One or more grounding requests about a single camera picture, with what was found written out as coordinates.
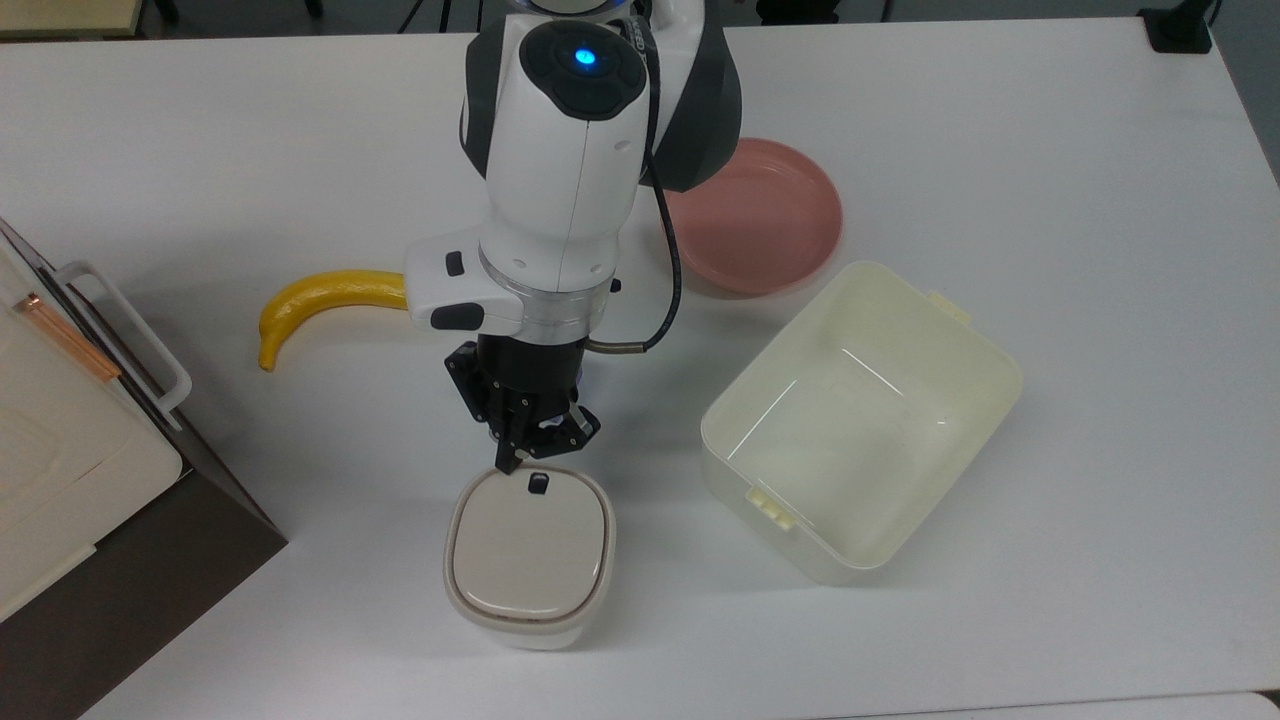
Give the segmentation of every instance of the white table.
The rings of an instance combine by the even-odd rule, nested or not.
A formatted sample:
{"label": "white table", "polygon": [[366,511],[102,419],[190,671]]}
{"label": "white table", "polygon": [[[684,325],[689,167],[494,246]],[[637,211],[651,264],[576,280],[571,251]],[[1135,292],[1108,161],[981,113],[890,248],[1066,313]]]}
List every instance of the white table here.
{"label": "white table", "polygon": [[[952,710],[909,716],[910,720],[1276,720],[1276,717],[1280,717],[1280,710],[1276,710],[1271,701],[1253,693]],[[883,715],[867,720],[901,719],[901,715]]]}
{"label": "white table", "polygon": [[[1280,685],[1280,191],[1216,50],[1137,19],[730,33],[744,135],[815,158],[837,261],[785,296],[691,283],[644,357],[586,364],[563,464],[620,518],[576,652],[492,644],[440,580],[492,445],[375,309],[280,368],[256,319],[312,272],[396,269],[475,222],[466,37],[0,47],[0,214],[88,256],[186,361],[186,407],[292,544],[91,716],[800,717]],[[1180,152],[1174,158],[1170,152]],[[652,200],[600,337],[666,307]],[[874,580],[810,585],[701,487],[701,413],[844,263],[937,290],[1027,377]]]}

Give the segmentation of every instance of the yellow banana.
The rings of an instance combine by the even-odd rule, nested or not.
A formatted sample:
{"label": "yellow banana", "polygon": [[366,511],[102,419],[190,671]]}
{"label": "yellow banana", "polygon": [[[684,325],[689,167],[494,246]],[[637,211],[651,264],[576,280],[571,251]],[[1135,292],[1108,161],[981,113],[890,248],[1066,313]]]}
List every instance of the yellow banana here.
{"label": "yellow banana", "polygon": [[334,270],[307,275],[280,292],[262,307],[257,320],[261,345],[257,366],[268,373],[275,369],[275,356],[284,341],[311,315],[346,307],[375,305],[407,310],[404,275],[384,270]]}

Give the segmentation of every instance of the pink bowl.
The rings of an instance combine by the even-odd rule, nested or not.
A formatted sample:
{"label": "pink bowl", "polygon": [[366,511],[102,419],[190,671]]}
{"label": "pink bowl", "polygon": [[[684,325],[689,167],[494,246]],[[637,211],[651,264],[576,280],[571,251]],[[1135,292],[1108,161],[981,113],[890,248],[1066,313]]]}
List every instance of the pink bowl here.
{"label": "pink bowl", "polygon": [[730,161],[689,192],[668,192],[684,263],[744,295],[790,287],[822,268],[840,242],[840,195],[813,160],[744,137]]}

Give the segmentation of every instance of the container lid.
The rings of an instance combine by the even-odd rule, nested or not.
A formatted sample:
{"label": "container lid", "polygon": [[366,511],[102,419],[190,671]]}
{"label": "container lid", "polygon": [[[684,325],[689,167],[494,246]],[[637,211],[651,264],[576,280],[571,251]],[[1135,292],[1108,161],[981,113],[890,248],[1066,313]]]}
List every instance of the container lid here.
{"label": "container lid", "polygon": [[554,623],[603,593],[609,551],[605,501],[568,470],[490,470],[463,492],[447,553],[468,610],[497,620]]}

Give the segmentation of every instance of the small white container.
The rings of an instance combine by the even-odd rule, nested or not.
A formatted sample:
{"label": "small white container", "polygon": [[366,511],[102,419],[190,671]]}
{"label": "small white container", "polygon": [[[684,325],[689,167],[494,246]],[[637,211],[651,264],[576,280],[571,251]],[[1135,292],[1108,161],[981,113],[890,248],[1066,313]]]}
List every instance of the small white container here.
{"label": "small white container", "polygon": [[814,582],[884,564],[1021,393],[968,325],[888,268],[849,265],[707,411],[707,487]]}
{"label": "small white container", "polygon": [[463,618],[526,650],[559,650],[599,609],[613,573],[613,506],[595,480],[525,464],[490,469],[458,498],[444,585]]}

